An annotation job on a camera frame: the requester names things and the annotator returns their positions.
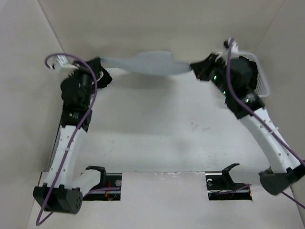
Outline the grey tank top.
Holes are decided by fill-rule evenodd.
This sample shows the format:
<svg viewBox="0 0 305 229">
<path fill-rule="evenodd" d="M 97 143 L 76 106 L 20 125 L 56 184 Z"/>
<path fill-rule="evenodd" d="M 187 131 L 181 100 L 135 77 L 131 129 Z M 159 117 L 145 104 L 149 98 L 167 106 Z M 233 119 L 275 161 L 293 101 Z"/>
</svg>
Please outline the grey tank top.
<svg viewBox="0 0 305 229">
<path fill-rule="evenodd" d="M 173 58 L 169 51 L 140 52 L 130 58 L 102 57 L 101 62 L 128 72 L 146 75 L 177 75 L 188 73 L 190 64 Z"/>
</svg>

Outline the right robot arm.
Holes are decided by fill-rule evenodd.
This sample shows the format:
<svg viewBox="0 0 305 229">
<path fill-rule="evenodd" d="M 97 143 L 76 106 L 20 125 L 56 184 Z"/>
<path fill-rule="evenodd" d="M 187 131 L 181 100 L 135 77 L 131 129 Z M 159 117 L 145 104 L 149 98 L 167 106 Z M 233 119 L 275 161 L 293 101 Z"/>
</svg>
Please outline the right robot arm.
<svg viewBox="0 0 305 229">
<path fill-rule="evenodd" d="M 256 92 L 263 76 L 256 58 L 236 54 L 226 61 L 211 53 L 190 68 L 198 80 L 211 82 L 218 89 L 227 108 L 262 149 L 269 168 L 259 172 L 259 182 L 269 194 L 276 196 L 304 177 L 305 162 L 284 141 Z"/>
</svg>

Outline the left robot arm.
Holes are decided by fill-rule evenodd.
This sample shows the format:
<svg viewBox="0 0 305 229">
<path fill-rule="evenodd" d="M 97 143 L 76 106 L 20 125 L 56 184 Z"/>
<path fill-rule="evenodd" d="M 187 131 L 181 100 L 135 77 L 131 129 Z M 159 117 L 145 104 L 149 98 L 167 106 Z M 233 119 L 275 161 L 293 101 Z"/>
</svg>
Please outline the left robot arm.
<svg viewBox="0 0 305 229">
<path fill-rule="evenodd" d="M 73 172 L 82 140 L 89 129 L 97 91 L 107 87 L 112 78 L 102 67 L 99 57 L 69 63 L 66 57 L 58 55 L 53 68 L 68 73 L 60 86 L 63 100 L 60 138 L 47 177 L 42 186 L 34 188 L 33 197 L 43 211 L 77 214 L 86 194 L 107 185 L 103 167 L 89 166 L 78 178 L 73 178 Z"/>
</svg>

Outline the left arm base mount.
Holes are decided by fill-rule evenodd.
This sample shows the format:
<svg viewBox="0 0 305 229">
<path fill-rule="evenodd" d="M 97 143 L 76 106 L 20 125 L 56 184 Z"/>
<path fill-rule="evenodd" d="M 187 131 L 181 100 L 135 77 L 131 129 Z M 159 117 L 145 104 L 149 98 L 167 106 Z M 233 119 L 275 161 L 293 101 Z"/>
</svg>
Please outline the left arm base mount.
<svg viewBox="0 0 305 229">
<path fill-rule="evenodd" d="M 120 201 L 122 173 L 107 173 L 102 181 L 83 197 L 84 201 Z"/>
</svg>

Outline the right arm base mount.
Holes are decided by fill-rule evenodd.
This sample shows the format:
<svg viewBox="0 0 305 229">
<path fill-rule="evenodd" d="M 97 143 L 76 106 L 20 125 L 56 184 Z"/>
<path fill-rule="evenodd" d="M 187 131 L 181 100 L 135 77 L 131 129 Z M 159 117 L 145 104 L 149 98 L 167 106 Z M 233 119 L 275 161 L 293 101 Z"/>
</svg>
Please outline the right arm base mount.
<svg viewBox="0 0 305 229">
<path fill-rule="evenodd" d="M 205 172 L 207 195 L 210 201 L 250 200 L 250 184 L 235 183 L 229 172 L 239 163 L 233 163 L 221 171 Z"/>
</svg>

